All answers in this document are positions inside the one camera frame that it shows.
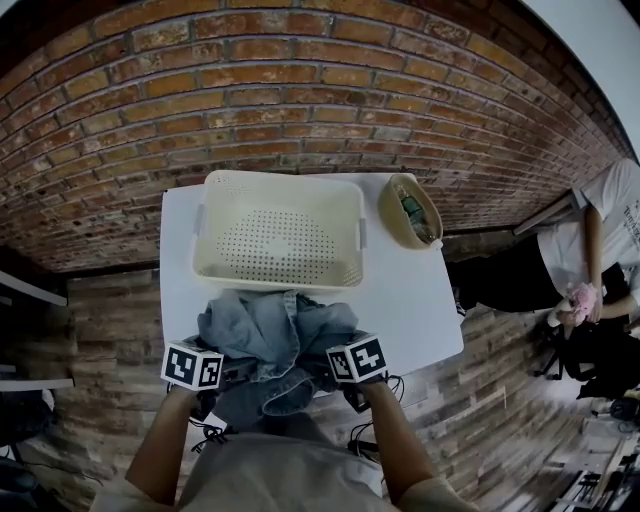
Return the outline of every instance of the gray shirt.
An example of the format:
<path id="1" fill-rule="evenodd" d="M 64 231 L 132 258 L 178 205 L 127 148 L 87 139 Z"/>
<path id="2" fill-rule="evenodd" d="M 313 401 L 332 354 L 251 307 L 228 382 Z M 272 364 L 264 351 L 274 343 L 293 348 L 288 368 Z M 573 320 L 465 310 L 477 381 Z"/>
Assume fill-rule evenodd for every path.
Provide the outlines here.
<path id="1" fill-rule="evenodd" d="M 175 507 L 159 505 L 125 480 L 101 491 L 91 512 L 477 512 L 443 478 L 411 487 L 397 508 L 382 499 L 377 464 L 326 444 L 265 434 L 208 443 Z"/>

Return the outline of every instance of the blue denim fabric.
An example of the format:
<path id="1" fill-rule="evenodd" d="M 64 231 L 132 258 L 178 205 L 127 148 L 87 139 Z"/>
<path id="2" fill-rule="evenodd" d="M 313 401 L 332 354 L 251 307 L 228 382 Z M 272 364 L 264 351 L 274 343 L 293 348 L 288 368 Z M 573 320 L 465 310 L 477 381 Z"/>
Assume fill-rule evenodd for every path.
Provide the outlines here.
<path id="1" fill-rule="evenodd" d="M 296 291 L 269 295 L 225 292 L 198 316 L 202 340 L 230 358 L 255 357 L 249 382 L 227 388 L 214 413 L 236 427 L 264 415 L 286 416 L 306 408 L 318 389 L 336 384 L 325 355 L 357 333 L 347 304 L 318 304 Z"/>

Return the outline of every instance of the white t-shirt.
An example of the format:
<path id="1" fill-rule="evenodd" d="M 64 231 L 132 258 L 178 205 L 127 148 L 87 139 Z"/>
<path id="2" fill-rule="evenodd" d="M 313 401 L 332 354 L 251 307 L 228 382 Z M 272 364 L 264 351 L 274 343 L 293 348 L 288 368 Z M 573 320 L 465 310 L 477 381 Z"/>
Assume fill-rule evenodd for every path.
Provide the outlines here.
<path id="1" fill-rule="evenodd" d="M 380 497 L 380 466 L 328 444 L 265 434 L 229 439 L 207 444 L 176 507 L 118 480 L 90 512 L 478 512 L 443 478 L 415 484 L 396 508 Z"/>
<path id="2" fill-rule="evenodd" d="M 602 268 L 619 263 L 629 275 L 631 295 L 640 305 L 640 167 L 620 160 L 582 188 L 602 218 Z M 538 235 L 538 246 L 558 293 L 569 284 L 588 283 L 584 212 Z"/>

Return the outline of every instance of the wrist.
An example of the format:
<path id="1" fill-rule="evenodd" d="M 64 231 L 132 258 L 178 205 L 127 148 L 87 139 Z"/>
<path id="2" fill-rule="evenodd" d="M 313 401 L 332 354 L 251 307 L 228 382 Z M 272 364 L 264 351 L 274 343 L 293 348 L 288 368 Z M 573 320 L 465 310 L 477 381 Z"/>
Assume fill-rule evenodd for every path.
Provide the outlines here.
<path id="1" fill-rule="evenodd" d="M 192 391 L 182 386 L 175 385 L 169 391 L 166 400 L 177 406 L 195 407 L 197 405 L 198 392 Z"/>
<path id="2" fill-rule="evenodd" d="M 378 400 L 391 391 L 389 386 L 387 386 L 387 383 L 384 381 L 373 382 L 371 384 L 360 384 L 359 387 L 368 402 Z"/>

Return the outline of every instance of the beige plastic basket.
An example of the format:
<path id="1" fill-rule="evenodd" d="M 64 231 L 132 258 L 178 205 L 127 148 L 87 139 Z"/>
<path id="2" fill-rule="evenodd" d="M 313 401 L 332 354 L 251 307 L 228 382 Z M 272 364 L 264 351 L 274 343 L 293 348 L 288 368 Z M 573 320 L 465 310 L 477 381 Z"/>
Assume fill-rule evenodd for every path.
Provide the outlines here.
<path id="1" fill-rule="evenodd" d="M 353 183 L 220 170 L 198 212 L 192 268 L 203 282 L 339 291 L 362 281 L 364 196 Z"/>
<path id="2" fill-rule="evenodd" d="M 422 206 L 427 216 L 427 224 L 436 237 L 431 244 L 425 244 L 411 228 L 409 217 L 405 213 L 396 192 L 396 186 L 404 187 L 407 193 L 413 196 Z M 382 223 L 402 247 L 407 249 L 438 249 L 442 247 L 443 229 L 440 214 L 427 193 L 422 190 L 422 187 L 412 177 L 404 174 L 394 174 L 389 179 L 389 182 L 380 193 L 378 212 Z"/>

